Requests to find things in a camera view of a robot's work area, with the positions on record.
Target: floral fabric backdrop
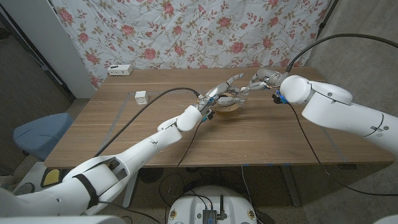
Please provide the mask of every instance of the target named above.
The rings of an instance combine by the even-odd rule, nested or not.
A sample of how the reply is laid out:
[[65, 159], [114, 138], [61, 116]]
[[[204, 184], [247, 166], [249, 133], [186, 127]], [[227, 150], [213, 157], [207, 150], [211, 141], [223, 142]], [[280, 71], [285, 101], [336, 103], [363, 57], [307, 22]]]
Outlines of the floral fabric backdrop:
[[[285, 67], [315, 41], [329, 0], [52, 0], [97, 89], [134, 69]], [[310, 53], [299, 59], [303, 65]]]

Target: table leg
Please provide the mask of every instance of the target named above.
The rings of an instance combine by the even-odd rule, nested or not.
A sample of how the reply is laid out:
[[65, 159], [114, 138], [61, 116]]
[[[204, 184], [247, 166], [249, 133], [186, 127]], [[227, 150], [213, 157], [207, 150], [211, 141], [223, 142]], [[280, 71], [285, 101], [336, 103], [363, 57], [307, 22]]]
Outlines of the table leg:
[[296, 183], [294, 182], [292, 170], [290, 170], [290, 166], [281, 166], [280, 169], [283, 173], [286, 187], [287, 190], [289, 190], [289, 194], [290, 197], [292, 198], [293, 205], [296, 207], [300, 206], [301, 201], [299, 198], [299, 193], [297, 192]]
[[131, 176], [129, 182], [127, 183], [126, 193], [124, 193], [124, 199], [123, 199], [124, 208], [128, 208], [128, 206], [130, 206], [131, 197], [133, 193], [132, 191], [134, 190], [134, 186], [136, 186], [137, 176], [138, 176], [138, 171]]

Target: blue connector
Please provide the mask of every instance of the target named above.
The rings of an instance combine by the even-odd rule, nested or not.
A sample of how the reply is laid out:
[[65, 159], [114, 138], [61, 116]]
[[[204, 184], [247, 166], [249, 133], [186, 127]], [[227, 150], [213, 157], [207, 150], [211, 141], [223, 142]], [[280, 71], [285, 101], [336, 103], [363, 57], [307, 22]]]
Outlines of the blue connector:
[[280, 91], [279, 91], [279, 90], [276, 91], [276, 95], [280, 98], [280, 102], [281, 102], [281, 103], [283, 103], [283, 104], [287, 104], [287, 103], [288, 103], [288, 101], [286, 100], [286, 98], [285, 98], [284, 96], [282, 96], [282, 94], [280, 94]]

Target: white wall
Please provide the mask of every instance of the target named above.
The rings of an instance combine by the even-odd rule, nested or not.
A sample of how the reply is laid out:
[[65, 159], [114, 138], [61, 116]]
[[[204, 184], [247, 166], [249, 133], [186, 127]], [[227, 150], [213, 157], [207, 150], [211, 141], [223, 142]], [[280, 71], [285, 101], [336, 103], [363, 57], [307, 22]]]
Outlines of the white wall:
[[[333, 34], [368, 34], [398, 42], [398, 2], [340, 0], [319, 39]], [[398, 116], [398, 49], [375, 40], [342, 37], [316, 46], [306, 65], [353, 102]]]
[[46, 0], [0, 0], [0, 3], [77, 98], [95, 89], [75, 46]]

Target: power strip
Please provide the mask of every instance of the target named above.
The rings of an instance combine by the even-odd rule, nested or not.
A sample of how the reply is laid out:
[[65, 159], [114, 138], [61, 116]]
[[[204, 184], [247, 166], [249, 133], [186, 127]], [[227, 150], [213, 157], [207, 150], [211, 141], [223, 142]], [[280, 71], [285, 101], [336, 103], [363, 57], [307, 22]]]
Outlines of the power strip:
[[108, 68], [110, 75], [130, 75], [132, 72], [132, 65], [111, 65]]

